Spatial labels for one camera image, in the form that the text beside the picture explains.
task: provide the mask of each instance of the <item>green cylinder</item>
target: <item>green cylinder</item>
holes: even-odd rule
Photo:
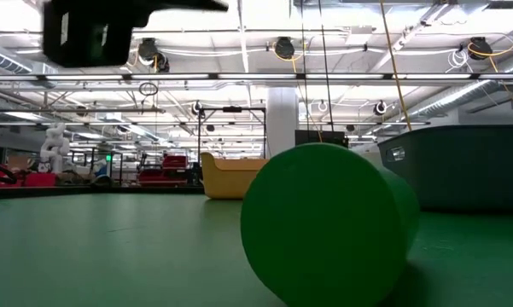
[[[290,307],[373,306],[391,292],[417,232],[410,186],[330,144],[280,153],[252,182],[242,244]]]

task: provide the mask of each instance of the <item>green floor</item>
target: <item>green floor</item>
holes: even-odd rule
[[[248,266],[240,205],[140,194],[0,200],[0,306],[283,306]],[[383,306],[513,306],[513,217],[424,213],[421,224]]]

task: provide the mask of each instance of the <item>green carpet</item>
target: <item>green carpet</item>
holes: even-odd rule
[[[284,306],[248,265],[240,205],[140,194],[0,200],[0,306]],[[420,222],[382,306],[513,306],[513,217]]]

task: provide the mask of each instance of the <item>white pillar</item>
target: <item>white pillar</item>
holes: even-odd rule
[[[267,153],[272,158],[295,146],[298,128],[296,88],[270,88],[267,93]]]

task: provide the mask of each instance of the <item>yellow bin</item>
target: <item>yellow bin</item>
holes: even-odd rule
[[[268,159],[215,159],[201,154],[205,195],[211,199],[242,200]]]

